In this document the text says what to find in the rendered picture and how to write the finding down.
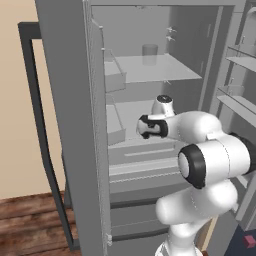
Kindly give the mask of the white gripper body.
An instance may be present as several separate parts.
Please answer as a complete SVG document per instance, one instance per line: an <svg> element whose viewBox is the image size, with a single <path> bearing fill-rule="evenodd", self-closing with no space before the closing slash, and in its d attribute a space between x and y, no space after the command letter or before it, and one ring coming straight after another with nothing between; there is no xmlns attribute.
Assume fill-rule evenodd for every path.
<svg viewBox="0 0 256 256"><path fill-rule="evenodd" d="M136 131L139 135L141 135L144 139L149 138L149 132L148 132L148 116L142 115L138 122L137 122L137 128Z"/></svg>

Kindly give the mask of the clear glass cup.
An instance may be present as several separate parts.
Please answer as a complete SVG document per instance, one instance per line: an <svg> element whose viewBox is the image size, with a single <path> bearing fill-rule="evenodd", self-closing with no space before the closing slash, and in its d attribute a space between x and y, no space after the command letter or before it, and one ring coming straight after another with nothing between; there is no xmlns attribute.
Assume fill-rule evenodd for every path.
<svg viewBox="0 0 256 256"><path fill-rule="evenodd" d="M144 44L142 46L142 61L144 65L155 65L157 61L158 46L156 44Z"/></svg>

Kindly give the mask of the grey fridge drawer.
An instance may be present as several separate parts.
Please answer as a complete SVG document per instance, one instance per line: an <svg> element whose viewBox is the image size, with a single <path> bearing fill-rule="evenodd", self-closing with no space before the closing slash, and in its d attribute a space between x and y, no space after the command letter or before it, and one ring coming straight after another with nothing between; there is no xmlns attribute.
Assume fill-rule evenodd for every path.
<svg viewBox="0 0 256 256"><path fill-rule="evenodd" d="M135 138L112 145L109 180L112 193L129 192L184 183L177 156L185 143L171 139ZM171 152L126 157L124 154L175 148Z"/></svg>

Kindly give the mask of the dark grey frame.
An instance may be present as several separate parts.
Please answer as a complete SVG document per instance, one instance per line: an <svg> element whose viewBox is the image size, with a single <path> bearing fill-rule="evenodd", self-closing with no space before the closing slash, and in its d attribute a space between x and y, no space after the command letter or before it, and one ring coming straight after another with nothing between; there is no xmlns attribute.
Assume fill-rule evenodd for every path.
<svg viewBox="0 0 256 256"><path fill-rule="evenodd" d="M71 227L68 222L66 209L61 198L60 189L57 183L56 175L54 172L53 164L50 157L48 138L46 133L45 119L43 114L43 107L41 101L41 94L38 83L38 75L36 69L35 55L32 40L40 39L41 32L38 22L19 22L18 30L20 42L23 52L25 69L27 74L28 86L30 97L33 107L34 119L36 123L37 135L41 151L41 158L43 167L47 176L47 180L54 198L57 212L64 230L68 247L71 251L79 250L79 240L74 239Z"/></svg>

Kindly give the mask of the grey door bin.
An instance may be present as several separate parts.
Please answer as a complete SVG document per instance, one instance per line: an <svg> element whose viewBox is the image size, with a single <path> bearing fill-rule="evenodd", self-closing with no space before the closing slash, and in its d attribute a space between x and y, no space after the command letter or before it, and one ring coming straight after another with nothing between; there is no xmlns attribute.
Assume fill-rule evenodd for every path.
<svg viewBox="0 0 256 256"><path fill-rule="evenodd" d="M123 127L116 104L111 94L106 95L106 115L108 145L121 143L125 140L126 129Z"/></svg>
<svg viewBox="0 0 256 256"><path fill-rule="evenodd" d="M115 92L126 88L126 72L121 68L111 49L104 50L104 69L106 92Z"/></svg>

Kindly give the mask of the grey fridge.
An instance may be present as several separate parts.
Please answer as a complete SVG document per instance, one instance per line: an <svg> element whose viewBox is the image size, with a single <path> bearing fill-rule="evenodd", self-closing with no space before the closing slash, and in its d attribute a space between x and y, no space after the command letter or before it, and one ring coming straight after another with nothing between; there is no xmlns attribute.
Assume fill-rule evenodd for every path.
<svg viewBox="0 0 256 256"><path fill-rule="evenodd" d="M174 99L178 113L199 106L201 90L219 62L219 53L232 12L217 0L92 0L92 16L101 25L103 49L114 56L142 56L144 44L156 44L158 55L171 55L200 76L200 79L127 83L124 90L106 92L116 104L125 141L143 139L135 132L138 118L148 112L162 92ZM186 187L184 183L155 187L170 192Z"/></svg>

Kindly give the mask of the grey freezer drawer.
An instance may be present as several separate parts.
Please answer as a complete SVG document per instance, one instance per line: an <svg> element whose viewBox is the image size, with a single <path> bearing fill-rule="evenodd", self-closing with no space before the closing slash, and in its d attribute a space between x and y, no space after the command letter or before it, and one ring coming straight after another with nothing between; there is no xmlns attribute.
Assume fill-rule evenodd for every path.
<svg viewBox="0 0 256 256"><path fill-rule="evenodd" d="M111 203L112 241L155 237L168 233L155 214L156 198Z"/></svg>

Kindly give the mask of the clear glass fridge shelf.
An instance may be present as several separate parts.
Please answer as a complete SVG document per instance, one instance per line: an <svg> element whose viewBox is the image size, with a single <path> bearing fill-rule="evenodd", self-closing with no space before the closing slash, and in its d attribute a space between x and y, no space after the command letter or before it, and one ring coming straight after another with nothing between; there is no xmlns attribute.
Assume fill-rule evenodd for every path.
<svg viewBox="0 0 256 256"><path fill-rule="evenodd" d="M123 71L127 83L200 79L197 73L167 54L158 55L153 66L144 65L142 56L117 57L116 60L120 68L115 62L106 62L105 74L117 75Z"/></svg>

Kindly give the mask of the grey fridge door with shelves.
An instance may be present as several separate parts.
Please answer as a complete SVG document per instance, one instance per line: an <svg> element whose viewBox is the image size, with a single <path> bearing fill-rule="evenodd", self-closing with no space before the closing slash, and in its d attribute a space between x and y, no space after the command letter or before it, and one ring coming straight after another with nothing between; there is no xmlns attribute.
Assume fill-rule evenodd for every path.
<svg viewBox="0 0 256 256"><path fill-rule="evenodd" d="M219 87L240 86L241 96L256 105L256 72L250 71L226 59L227 49L235 45L256 46L256 0L247 0L245 14L242 19L242 28L239 30L240 38L226 47L224 62L228 65L225 83L218 82ZM217 117L223 124L225 132L234 132L248 139L256 146L256 128L246 120L227 108L216 98L214 99ZM244 231L256 229L256 170L247 175L231 179L238 191L238 202L232 213Z"/></svg>

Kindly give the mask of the grey door shelf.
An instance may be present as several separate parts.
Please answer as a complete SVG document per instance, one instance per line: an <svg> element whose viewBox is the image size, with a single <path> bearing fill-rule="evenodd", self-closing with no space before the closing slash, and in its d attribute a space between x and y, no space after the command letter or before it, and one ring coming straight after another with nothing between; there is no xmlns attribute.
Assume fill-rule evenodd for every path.
<svg viewBox="0 0 256 256"><path fill-rule="evenodd" d="M240 86L218 88L217 99L256 128L256 105L241 96Z"/></svg>
<svg viewBox="0 0 256 256"><path fill-rule="evenodd" d="M226 59L247 70L256 72L256 46L235 45L227 49Z"/></svg>

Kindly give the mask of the small red block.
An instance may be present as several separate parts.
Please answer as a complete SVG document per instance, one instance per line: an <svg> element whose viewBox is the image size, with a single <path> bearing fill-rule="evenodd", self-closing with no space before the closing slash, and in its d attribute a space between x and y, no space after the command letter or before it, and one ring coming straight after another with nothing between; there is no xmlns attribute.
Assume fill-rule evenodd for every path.
<svg viewBox="0 0 256 256"><path fill-rule="evenodd" d="M254 248L256 246L256 240L252 235L246 235L243 238L243 241L247 248Z"/></svg>

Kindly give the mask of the dark blue cabinet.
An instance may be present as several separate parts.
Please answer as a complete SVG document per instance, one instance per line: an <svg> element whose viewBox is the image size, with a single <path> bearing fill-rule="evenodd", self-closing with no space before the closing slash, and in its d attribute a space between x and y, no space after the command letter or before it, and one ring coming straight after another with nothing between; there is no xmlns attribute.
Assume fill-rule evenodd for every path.
<svg viewBox="0 0 256 256"><path fill-rule="evenodd" d="M244 237L247 235L252 235L256 240L256 229L243 231L237 226L224 256L256 256L256 245L253 248L246 247Z"/></svg>

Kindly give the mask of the grey fridge door with bins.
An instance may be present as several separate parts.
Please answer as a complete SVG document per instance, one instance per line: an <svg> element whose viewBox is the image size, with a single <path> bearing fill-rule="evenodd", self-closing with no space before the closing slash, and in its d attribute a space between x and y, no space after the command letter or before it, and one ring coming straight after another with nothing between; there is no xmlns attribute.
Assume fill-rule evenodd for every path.
<svg viewBox="0 0 256 256"><path fill-rule="evenodd" d="M91 0L35 0L82 256L111 243L103 38Z"/></svg>

